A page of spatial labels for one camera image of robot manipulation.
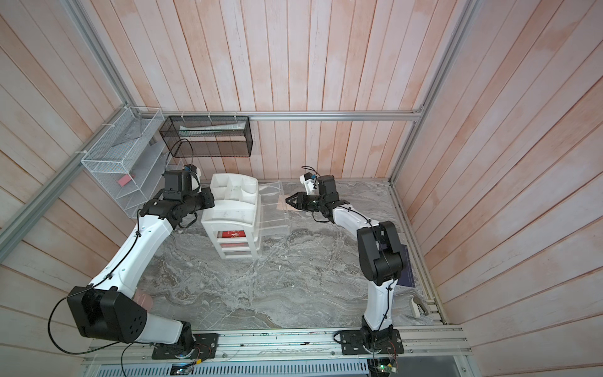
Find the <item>black wire rack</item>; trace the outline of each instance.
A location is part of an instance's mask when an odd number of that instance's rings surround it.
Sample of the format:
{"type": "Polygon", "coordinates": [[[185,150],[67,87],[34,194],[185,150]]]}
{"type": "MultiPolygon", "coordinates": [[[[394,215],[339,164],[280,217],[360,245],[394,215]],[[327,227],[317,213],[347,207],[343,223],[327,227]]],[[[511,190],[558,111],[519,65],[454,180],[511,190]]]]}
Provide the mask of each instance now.
{"type": "Polygon", "coordinates": [[[253,147],[246,116],[173,115],[159,133],[174,157],[249,157],[253,147]]]}

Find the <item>white wire basket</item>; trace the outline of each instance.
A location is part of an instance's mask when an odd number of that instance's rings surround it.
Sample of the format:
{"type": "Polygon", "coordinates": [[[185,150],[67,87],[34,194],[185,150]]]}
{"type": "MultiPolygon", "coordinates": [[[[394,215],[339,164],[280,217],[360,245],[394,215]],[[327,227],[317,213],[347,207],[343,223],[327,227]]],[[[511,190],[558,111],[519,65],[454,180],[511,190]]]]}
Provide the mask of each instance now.
{"type": "Polygon", "coordinates": [[[164,120],[160,109],[128,107],[82,159],[130,218],[136,218],[137,210],[155,194],[163,172],[170,169],[165,143],[150,144],[164,120]],[[139,109],[154,114],[143,118],[139,109]]]}
{"type": "Polygon", "coordinates": [[[128,173],[165,118],[160,109],[152,118],[128,107],[81,160],[92,173],[128,173]]]}

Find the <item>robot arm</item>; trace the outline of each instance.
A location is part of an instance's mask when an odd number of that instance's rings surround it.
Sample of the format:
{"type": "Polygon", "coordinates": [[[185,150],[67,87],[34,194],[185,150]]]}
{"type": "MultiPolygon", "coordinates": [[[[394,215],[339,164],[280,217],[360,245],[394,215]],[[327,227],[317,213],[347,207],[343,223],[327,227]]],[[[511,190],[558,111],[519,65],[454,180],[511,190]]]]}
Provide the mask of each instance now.
{"type": "Polygon", "coordinates": [[[70,292],[67,302],[82,336],[174,344],[177,357],[192,350],[190,323],[148,314],[132,297],[142,273],[172,230],[182,227],[188,214],[194,214],[196,221],[196,211],[214,206],[210,189],[199,190],[196,170],[187,165],[182,171],[166,171],[165,188],[140,210],[137,225],[113,259],[88,287],[74,287],[70,292]]]}
{"type": "Polygon", "coordinates": [[[401,245],[391,221],[373,223],[355,211],[347,200],[339,199],[333,176],[317,177],[306,173],[300,181],[306,192],[293,194],[286,202],[302,211],[321,212],[331,223],[348,230],[358,240],[360,267],[368,280],[368,302],[361,333],[367,349],[379,348],[391,340],[393,333],[393,287],[404,267],[401,255],[406,245],[401,245]]]}

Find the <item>blue mat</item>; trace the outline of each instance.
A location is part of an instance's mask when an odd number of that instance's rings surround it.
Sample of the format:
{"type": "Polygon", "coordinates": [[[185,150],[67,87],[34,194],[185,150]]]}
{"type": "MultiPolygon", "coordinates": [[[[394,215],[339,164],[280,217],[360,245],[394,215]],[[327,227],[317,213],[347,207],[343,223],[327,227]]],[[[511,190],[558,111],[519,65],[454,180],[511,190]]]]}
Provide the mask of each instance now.
{"type": "Polygon", "coordinates": [[[402,285],[404,287],[415,287],[414,283],[414,275],[412,274],[412,266],[410,263],[410,257],[408,255],[408,247],[406,245],[402,245],[404,249],[402,251],[402,274],[400,275],[400,279],[398,279],[398,285],[402,285]]]}

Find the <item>black cable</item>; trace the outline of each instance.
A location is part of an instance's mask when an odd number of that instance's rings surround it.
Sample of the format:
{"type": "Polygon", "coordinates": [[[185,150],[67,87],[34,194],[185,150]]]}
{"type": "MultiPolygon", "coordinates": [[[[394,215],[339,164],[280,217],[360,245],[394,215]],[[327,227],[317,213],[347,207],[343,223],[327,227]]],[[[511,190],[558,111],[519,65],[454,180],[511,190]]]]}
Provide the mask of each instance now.
{"type": "Polygon", "coordinates": [[[130,343],[124,348],[124,350],[121,352],[121,357],[119,359],[119,363],[121,364],[121,372],[124,374],[124,377],[128,377],[128,375],[125,374],[125,369],[124,369],[124,353],[125,353],[125,350],[127,350],[132,344],[134,344],[134,343],[130,343]]]}
{"type": "Polygon", "coordinates": [[[176,148],[176,153],[178,153],[178,150],[180,150],[180,147],[182,146],[182,143],[183,143],[183,142],[185,142],[185,141],[186,141],[186,142],[189,144],[189,146],[191,147],[191,164],[192,164],[192,160],[193,160],[193,157],[194,157],[194,156],[193,156],[194,151],[193,151],[192,143],[191,143],[191,141],[190,141],[189,139],[184,138],[184,139],[180,139],[180,140],[178,140],[178,141],[177,141],[176,143],[174,143],[174,145],[172,145],[172,147],[169,149],[169,153],[172,155],[172,157],[175,157],[174,153],[172,153],[172,150],[174,149],[174,147],[175,147],[176,145],[178,145],[178,148],[176,148]]]}
{"type": "Polygon", "coordinates": [[[316,221],[317,223],[329,223],[329,220],[323,220],[323,221],[318,221],[316,220],[316,218],[314,217],[314,213],[317,211],[312,211],[312,218],[314,219],[314,221],[316,221]]]}
{"type": "Polygon", "coordinates": [[[76,296],[76,295],[78,295],[78,294],[83,294],[84,292],[88,292],[89,290],[92,290],[92,289],[94,289],[94,288],[98,287],[98,286],[99,286],[99,285],[101,285],[101,284],[102,284],[102,283],[103,283],[105,280],[107,280],[107,279],[109,279],[110,277],[112,277],[112,276],[113,276],[113,272],[115,272],[115,270],[116,270],[116,269],[117,269],[117,267],[118,267],[118,266],[121,264],[121,262],[123,262],[123,261],[126,259],[126,257],[127,257],[127,256],[130,254],[130,252],[132,251],[132,249],[133,249],[133,248],[134,248],[134,246],[136,245],[136,241],[138,241],[138,238],[141,236],[141,234],[140,234],[140,221],[139,221],[139,219],[140,219],[140,218],[139,218],[139,216],[140,216],[140,211],[141,211],[141,210],[139,209],[139,210],[136,212],[136,238],[134,239],[134,243],[132,244],[132,246],[130,247],[130,249],[128,250],[128,252],[127,252],[127,253],[124,255],[124,257],[123,257],[123,258],[122,258],[122,259],[119,261],[119,263],[117,263],[117,264],[115,265],[115,267],[113,267],[113,269],[111,270],[111,272],[109,272],[108,274],[106,274],[106,275],[105,275],[105,277],[104,277],[104,278],[103,278],[103,279],[102,279],[100,282],[96,283],[95,285],[91,286],[90,288],[86,288],[85,290],[80,291],[80,292],[78,292],[78,293],[73,293],[73,294],[70,294],[70,295],[67,295],[67,296],[63,297],[62,299],[60,299],[60,300],[57,302],[57,304],[56,304],[56,305],[54,305],[54,308],[53,308],[53,309],[52,309],[52,311],[50,312],[50,316],[48,317],[48,328],[47,328],[47,330],[48,330],[48,337],[50,338],[50,341],[51,341],[51,342],[54,344],[54,346],[55,346],[56,348],[58,348],[58,349],[59,349],[61,352],[66,353],[66,354],[68,354],[68,355],[84,355],[84,354],[86,354],[86,353],[91,353],[91,352],[94,352],[94,351],[98,351],[98,350],[101,350],[101,349],[103,349],[103,348],[107,348],[107,347],[109,347],[109,346],[112,346],[112,345],[114,345],[114,344],[119,343],[118,341],[116,341],[116,342],[114,342],[114,343],[107,344],[106,346],[99,347],[99,348],[95,348],[95,349],[91,349],[91,350],[84,351],[84,352],[70,352],[70,351],[67,351],[67,350],[62,349],[62,348],[61,348],[61,347],[60,347],[60,346],[57,344],[57,342],[56,342],[56,341],[54,341],[54,338],[52,337],[52,333],[51,333],[51,331],[50,331],[50,323],[52,322],[52,316],[54,315],[54,312],[57,310],[58,305],[59,305],[59,304],[61,304],[63,301],[65,301],[66,299],[68,299],[68,298],[70,298],[70,297],[76,296]]]}

